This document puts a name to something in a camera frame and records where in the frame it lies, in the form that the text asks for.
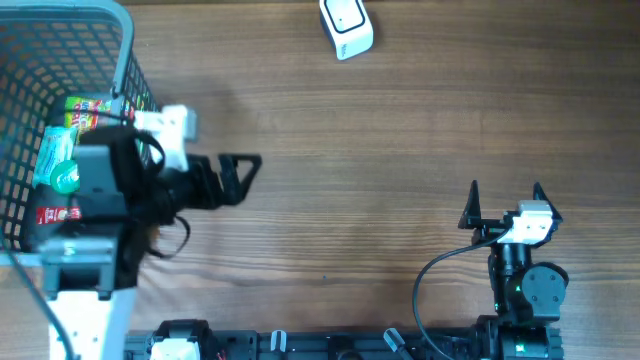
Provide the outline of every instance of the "wood grain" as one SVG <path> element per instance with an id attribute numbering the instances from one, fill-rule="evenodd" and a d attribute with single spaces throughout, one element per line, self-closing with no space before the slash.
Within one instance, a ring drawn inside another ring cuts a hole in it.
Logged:
<path id="1" fill-rule="evenodd" d="M 248 199 L 186 211 L 175 260 L 148 260 L 132 328 L 413 328 L 419 269 L 469 243 L 535 181 L 565 217 L 538 261 L 572 282 L 567 359 L 640 351 L 640 8 L 631 2 L 368 2 L 374 48 L 338 62 L 315 4 L 132 6 L 154 94 L 200 116 L 195 153 L 258 152 Z M 161 246 L 179 241 L 164 229 Z M 486 251 L 424 280 L 429 325 L 492 312 Z M 44 358 L 46 324 L 2 280 L 0 358 Z"/>

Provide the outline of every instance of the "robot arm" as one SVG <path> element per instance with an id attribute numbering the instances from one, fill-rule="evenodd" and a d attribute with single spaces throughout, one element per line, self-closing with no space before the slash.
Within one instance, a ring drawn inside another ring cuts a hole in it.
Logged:
<path id="1" fill-rule="evenodd" d="M 480 316 L 468 328 L 429 329 L 437 349 L 421 333 L 293 333 L 277 330 L 212 331 L 204 320 L 165 321 L 153 332 L 127 338 L 132 360 L 516 360 L 564 358 L 560 317 L 569 278 L 551 263 L 534 264 L 531 250 L 551 240 L 562 217 L 539 184 L 502 219 L 483 219 L 474 181 L 459 227 L 474 231 L 472 244 L 492 240 L 489 276 L 497 315 Z"/>
<path id="2" fill-rule="evenodd" d="M 138 269 L 151 249 L 149 228 L 172 224 L 185 208 L 237 205 L 262 164 L 258 155 L 224 154 L 214 173 L 207 157 L 185 156 L 175 147 L 165 153 L 154 140 L 132 127 L 83 135 L 74 152 L 80 189 L 70 199 L 82 219 L 65 222 L 39 246 L 43 292 L 76 357 L 122 358 Z M 159 160 L 144 164 L 139 142 L 157 148 Z M 165 166 L 172 159 L 175 166 Z M 252 163 L 242 180 L 236 172 L 241 161 Z M 50 326 L 51 359 L 67 359 L 62 340 Z"/>

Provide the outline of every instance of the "black cable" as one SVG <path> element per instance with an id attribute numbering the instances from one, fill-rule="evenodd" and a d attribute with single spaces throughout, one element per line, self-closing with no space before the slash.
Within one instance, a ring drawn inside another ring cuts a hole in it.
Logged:
<path id="1" fill-rule="evenodd" d="M 80 113 L 80 114 L 91 114 L 91 115 L 98 115 L 98 116 L 104 116 L 104 117 L 108 117 L 111 119 L 116 119 L 116 120 L 120 120 L 122 122 L 125 122 L 127 124 L 133 123 L 134 119 L 131 119 L 128 116 L 125 115 L 119 115 L 119 114 L 112 114 L 110 112 L 104 112 L 104 111 L 96 111 L 96 110 L 92 110 L 92 109 L 64 109 L 64 110 L 59 110 L 53 113 L 53 116 L 59 116 L 59 115 L 64 115 L 64 114 L 68 114 L 68 113 Z"/>
<path id="2" fill-rule="evenodd" d="M 427 271 L 429 271 L 429 269 L 433 265 L 438 263 L 439 261 L 444 260 L 444 259 L 449 258 L 449 257 L 454 256 L 454 255 L 465 253 L 467 251 L 476 250 L 476 249 L 479 249 L 479 248 L 485 247 L 485 246 L 491 246 L 491 245 L 495 244 L 496 242 L 498 242 L 498 240 L 502 239 L 502 237 L 505 236 L 507 233 L 508 233 L 508 230 L 505 230 L 500 236 L 498 236 L 498 237 L 496 237 L 494 239 L 491 239 L 491 240 L 488 240 L 488 241 L 484 241 L 484 242 L 481 242 L 481 243 L 477 243 L 475 245 L 467 246 L 467 247 L 464 247 L 464 248 L 460 248 L 460 249 L 457 249 L 457 250 L 449 251 L 448 253 L 444 253 L 444 254 L 436 257 L 435 259 L 429 261 L 429 263 L 424 268 L 422 268 L 422 270 L 418 274 L 418 277 L 416 278 L 416 282 L 413 284 L 413 298 L 412 298 L 413 316 L 416 319 L 416 324 L 418 325 L 418 329 L 420 329 L 420 332 L 422 333 L 422 336 L 424 336 L 424 339 L 431 346 L 431 348 L 433 348 L 433 350 L 435 350 L 436 352 L 438 352 L 440 355 L 444 356 L 448 360 L 455 360 L 455 359 L 452 358 L 451 356 L 445 354 L 444 351 L 442 351 L 433 342 L 433 340 L 431 339 L 429 334 L 427 334 L 427 329 L 425 329 L 424 325 L 422 324 L 422 319 L 420 319 L 420 312 L 418 310 L 418 289 L 420 288 L 420 282 L 422 281 L 422 278 L 427 273 Z"/>
<path id="3" fill-rule="evenodd" d="M 158 174 L 160 174 L 162 169 L 164 169 L 164 163 L 166 161 L 164 149 L 162 149 L 162 146 L 160 145 L 158 140 L 156 140 L 156 138 L 154 138 L 153 135 L 151 135 L 151 133 L 149 133 L 148 131 L 144 131 L 144 130 L 138 131 L 135 134 L 135 138 L 140 142 L 142 142 L 143 144 L 155 148 L 162 156 L 159 162 L 154 163 L 153 161 L 150 161 L 150 164 L 147 165 L 147 169 L 146 169 L 147 177 L 155 178 Z"/>
<path id="4" fill-rule="evenodd" d="M 186 235 L 184 237 L 184 240 L 182 241 L 182 244 L 180 244 L 178 249 L 173 254 L 163 254 L 160 251 L 152 248 L 151 245 L 149 245 L 149 249 L 147 249 L 147 253 L 149 253 L 149 255 L 153 255 L 159 259 L 164 259 L 164 260 L 171 259 L 172 257 L 178 255 L 180 251 L 182 251 L 182 249 L 185 247 L 185 245 L 187 245 L 187 242 L 189 242 L 189 238 L 191 237 L 191 226 L 189 226 L 189 223 L 187 222 L 187 220 L 185 220 L 181 216 L 176 216 L 176 220 L 182 223 L 182 226 L 184 226 L 184 230 L 186 231 Z"/>
<path id="5" fill-rule="evenodd" d="M 5 240 L 4 236 L 2 236 L 2 247 L 4 248 L 5 253 L 9 257 L 9 260 L 11 261 L 13 268 L 16 269 L 16 272 L 18 273 L 18 275 L 20 275 L 20 279 L 29 290 L 29 293 L 31 293 L 31 297 L 33 297 L 33 300 L 36 302 L 36 305 L 38 305 L 40 310 L 44 313 L 44 316 L 47 318 L 47 320 L 49 320 L 51 325 L 53 325 L 53 327 L 56 329 L 56 332 L 58 333 L 58 337 L 60 341 L 62 341 L 62 346 L 64 347 L 64 351 L 67 353 L 67 360 L 74 360 L 76 357 L 73 353 L 73 346 L 71 345 L 71 339 L 69 339 L 69 335 L 67 334 L 64 327 L 60 323 L 60 320 L 58 320 L 58 317 L 56 316 L 56 314 L 53 313 L 53 311 L 51 310 L 47 302 L 44 300 L 42 295 L 40 295 L 40 292 L 38 292 L 38 289 L 36 288 L 33 281 L 31 281 L 31 278 L 29 278 L 29 275 L 25 271 L 24 267 L 20 264 L 20 262 L 18 261 L 18 259 L 16 259 L 13 252 L 10 250 L 11 244 L 9 244 Z"/>

